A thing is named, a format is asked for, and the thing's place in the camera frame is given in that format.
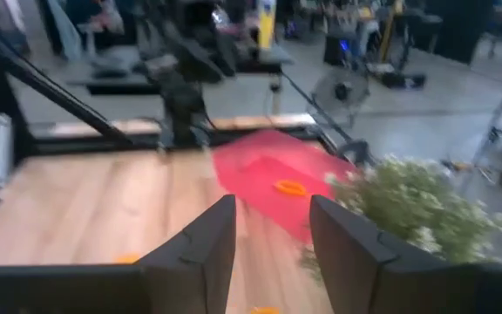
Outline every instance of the orange object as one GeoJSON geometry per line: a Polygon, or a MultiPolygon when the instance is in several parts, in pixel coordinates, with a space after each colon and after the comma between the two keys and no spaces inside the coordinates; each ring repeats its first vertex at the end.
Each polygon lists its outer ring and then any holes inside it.
{"type": "Polygon", "coordinates": [[[280,314],[276,308],[255,308],[251,314],[280,314]]]}
{"type": "Polygon", "coordinates": [[[300,183],[290,180],[280,180],[276,182],[275,188],[287,195],[307,196],[307,189],[300,183]]]}
{"type": "Polygon", "coordinates": [[[136,254],[126,254],[123,256],[120,256],[115,263],[126,263],[126,264],[132,264],[135,263],[139,260],[139,256],[136,254]]]}

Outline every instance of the wooden tabletop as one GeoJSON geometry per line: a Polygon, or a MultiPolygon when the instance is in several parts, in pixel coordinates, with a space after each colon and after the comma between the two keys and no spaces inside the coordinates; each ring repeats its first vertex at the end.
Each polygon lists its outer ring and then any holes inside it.
{"type": "MultiPolygon", "coordinates": [[[[240,119],[244,125],[251,120],[240,119]]],[[[225,123],[243,127],[235,119],[225,123]]],[[[141,121],[116,125],[152,127],[141,121]]],[[[73,126],[54,132],[75,133],[73,126]]],[[[82,126],[76,130],[85,132],[82,126]]],[[[209,155],[200,150],[29,159],[0,192],[0,265],[115,263],[122,256],[143,256],[227,192],[211,169],[209,155]]],[[[299,266],[301,249],[238,200],[227,313],[255,307],[331,313],[324,288],[299,266]]]]}

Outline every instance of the concrete floor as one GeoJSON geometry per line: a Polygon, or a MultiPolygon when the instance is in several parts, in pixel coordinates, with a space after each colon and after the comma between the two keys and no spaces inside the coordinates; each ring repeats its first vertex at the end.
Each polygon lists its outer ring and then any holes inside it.
{"type": "MultiPolygon", "coordinates": [[[[330,69],[322,63],[322,44],[284,43],[284,46],[297,61],[285,68],[286,73],[305,91],[310,91],[330,69]]],[[[36,47],[34,50],[36,63],[57,82],[63,82],[64,78],[60,77],[63,65],[48,53],[37,52],[36,47]]],[[[451,156],[456,160],[469,160],[502,97],[502,45],[498,46],[494,60],[488,60],[486,53],[484,42],[470,68],[414,51],[408,70],[426,72],[426,87],[417,92],[397,92],[371,82],[371,95],[349,133],[355,138],[366,139],[378,156],[393,153],[425,159],[451,156]]],[[[30,123],[76,120],[30,88],[18,82],[15,86],[30,123]]],[[[306,102],[288,84],[283,88],[282,111],[303,113],[306,102]]],[[[81,88],[68,89],[109,119],[160,117],[162,114],[161,99],[155,96],[91,97],[81,88]]],[[[221,85],[207,86],[205,101],[213,118],[262,115],[267,92],[266,78],[240,76],[221,85]]],[[[502,211],[502,191],[490,193],[497,188],[481,183],[475,186],[479,191],[475,195],[492,203],[493,211],[502,211]]],[[[498,236],[497,242],[502,248],[502,237],[498,236]]]]}

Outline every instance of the green plant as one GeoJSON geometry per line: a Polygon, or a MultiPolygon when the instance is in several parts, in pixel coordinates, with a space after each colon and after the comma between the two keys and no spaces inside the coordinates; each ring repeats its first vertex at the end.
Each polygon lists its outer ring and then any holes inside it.
{"type": "MultiPolygon", "coordinates": [[[[458,196],[435,162],[388,157],[347,183],[328,182],[347,210],[452,263],[489,261],[487,236],[502,230],[502,215],[492,219],[483,203],[458,196]]],[[[318,276],[311,248],[303,251],[302,265],[318,276]]]]}

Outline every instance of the gray floor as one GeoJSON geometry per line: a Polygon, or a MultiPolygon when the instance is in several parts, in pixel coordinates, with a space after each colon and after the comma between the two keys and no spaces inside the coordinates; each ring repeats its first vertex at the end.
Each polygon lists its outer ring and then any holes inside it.
{"type": "MultiPolygon", "coordinates": [[[[285,43],[285,48],[297,60],[285,71],[306,91],[329,70],[322,63],[322,45],[307,46],[285,43]]],[[[492,116],[492,110],[502,97],[502,45],[496,58],[486,58],[486,43],[480,45],[472,67],[414,51],[409,71],[428,74],[426,87],[419,92],[397,92],[377,82],[370,83],[371,95],[349,133],[366,139],[375,155],[396,154],[427,159],[469,160],[473,155],[492,116]]],[[[37,51],[36,63],[57,82],[63,64],[48,53],[37,51]]],[[[75,118],[54,106],[49,100],[26,86],[14,82],[17,95],[31,123],[75,121],[75,118]]],[[[82,88],[70,88],[86,103],[109,119],[128,119],[162,114],[161,99],[144,97],[91,97],[82,88]]],[[[268,80],[240,76],[221,85],[208,86],[205,99],[209,114],[215,117],[262,115],[268,80]]],[[[289,85],[284,86],[282,111],[303,113],[306,102],[289,85]]],[[[502,191],[481,182],[475,184],[482,201],[490,202],[493,211],[502,211],[502,191]]],[[[502,256],[502,237],[495,239],[502,256]]]]}

